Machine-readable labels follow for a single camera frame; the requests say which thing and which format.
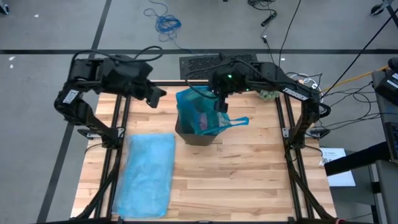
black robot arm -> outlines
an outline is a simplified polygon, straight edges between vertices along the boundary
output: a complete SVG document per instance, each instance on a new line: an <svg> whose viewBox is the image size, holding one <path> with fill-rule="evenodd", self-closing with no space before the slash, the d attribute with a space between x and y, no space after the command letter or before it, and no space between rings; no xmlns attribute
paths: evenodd
<svg viewBox="0 0 398 224"><path fill-rule="evenodd" d="M146 99L147 104L156 108L166 92L157 88L147 77L152 67L143 61L126 55L115 55L105 59L73 59L68 79L54 102L55 109L65 120L77 126L79 133L88 137L98 134L103 147L118 147L119 130L109 128L94 115L91 106L82 99L83 93L93 90L96 94L112 93Z"/></svg>
<svg viewBox="0 0 398 224"><path fill-rule="evenodd" d="M297 124L289 129L288 144L294 148L304 147L304 137L311 124L329 115L330 107L320 103L319 91L289 78L276 64L228 60L222 55L225 64L215 70L209 79L209 88L218 97L215 109L227 112L225 99L233 93L244 91L280 91L302 102L301 116ZM325 109L320 113L319 106Z"/></svg>

blue plastic bag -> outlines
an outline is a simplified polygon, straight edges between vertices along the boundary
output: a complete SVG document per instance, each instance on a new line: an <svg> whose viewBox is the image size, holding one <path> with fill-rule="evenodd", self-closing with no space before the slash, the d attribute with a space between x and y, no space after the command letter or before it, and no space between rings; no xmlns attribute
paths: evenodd
<svg viewBox="0 0 398 224"><path fill-rule="evenodd" d="M112 211L121 218L166 215L174 170L174 134L136 134L119 178Z"/></svg>
<svg viewBox="0 0 398 224"><path fill-rule="evenodd" d="M194 88L207 96L214 96L207 90L207 86L195 86ZM228 114L216 111L214 104L217 99L201 96L191 88L178 92L176 99L178 118L185 134L217 135L227 128L249 124L248 117L230 119Z"/></svg>

floor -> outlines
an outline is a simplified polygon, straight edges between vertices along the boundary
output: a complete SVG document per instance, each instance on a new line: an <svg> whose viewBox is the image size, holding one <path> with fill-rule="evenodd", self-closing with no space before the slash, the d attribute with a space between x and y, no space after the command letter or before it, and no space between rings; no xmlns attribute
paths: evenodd
<svg viewBox="0 0 398 224"><path fill-rule="evenodd" d="M268 12L257 11L245 0L163 0L169 13L182 22L177 42L193 49L265 49L259 38L260 26ZM271 46L278 52L298 1L277 0L271 8L278 12L266 30ZM67 126L52 103L61 89L71 58L68 49L143 49L160 45L177 49L173 42L159 42L155 19L143 15L153 7L148 1L130 0L23 0L7 1L11 13L0 16L0 223L34 223L37 220L50 176ZM111 3L103 31L97 32L104 6ZM384 12L369 16L376 0L302 0L284 49L299 49L295 54L282 54L281 67L286 72L309 75L323 73L321 88L326 88L342 74L356 54L335 50L358 50L387 20ZM398 29L391 21L368 49L398 49ZM311 53L308 49L327 49ZM34 50L49 50L34 54ZM178 59L189 54L168 54L151 62L153 80L179 79ZM345 78L386 65L394 55L364 54ZM269 54L258 54L259 60L271 61ZM335 90L361 87L370 82L366 77ZM342 96L325 98L330 105ZM85 99L95 108L98 97ZM324 124L357 118L368 110L368 104L352 98L332 107ZM364 121L332 131L321 141L322 146L343 147L359 151L383 141L380 120ZM73 132L65 163L55 191L47 221L66 220L75 196L83 162L86 140ZM335 198L339 217L350 218L370 212L369 206ZM371 216L356 219L371 222Z"/></svg>

wooden table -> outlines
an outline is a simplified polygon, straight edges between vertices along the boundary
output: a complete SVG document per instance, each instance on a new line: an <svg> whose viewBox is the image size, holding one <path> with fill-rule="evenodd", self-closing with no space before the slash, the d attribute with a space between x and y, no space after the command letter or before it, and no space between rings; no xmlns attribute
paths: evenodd
<svg viewBox="0 0 398 224"><path fill-rule="evenodd" d="M167 96L161 98L156 109L150 108L144 101L132 101L126 138L131 134L175 133L175 94L187 87L161 88L167 91ZM96 115L108 126L115 101L115 95L101 94L99 98ZM283 97L281 101L284 114L287 114ZM248 126L227 129L206 147L187 145L175 133L172 192L168 213L161 220L287 221L287 217L295 216L275 101L264 101L258 98L257 93L249 92L230 96L228 103L229 117L247 116L250 118ZM297 119L300 116L300 102L292 99L292 107ZM89 146L99 142L90 141ZM306 144L319 147L314 139L307 139ZM84 209L98 190L104 155L105 150L100 146L86 153L72 217ZM126 155L125 143L121 171ZM335 216L325 170L318 165L320 153L305 148L302 155L310 190ZM307 213L301 191L299 195L305 216ZM107 201L108 195L105 195L103 213Z"/></svg>

black mat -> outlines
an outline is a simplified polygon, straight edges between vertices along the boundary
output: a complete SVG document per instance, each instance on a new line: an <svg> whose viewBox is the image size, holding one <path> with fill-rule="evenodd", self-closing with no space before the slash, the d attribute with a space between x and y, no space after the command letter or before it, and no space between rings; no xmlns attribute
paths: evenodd
<svg viewBox="0 0 398 224"><path fill-rule="evenodd" d="M230 59L240 59L245 62L257 62L256 54L241 54L241 55L228 55ZM180 78L185 79L188 72L201 68L209 68L220 64L218 55L204 55L193 57L180 57ZM191 80L207 80L213 71L207 70L202 72L195 72L190 75Z"/></svg>

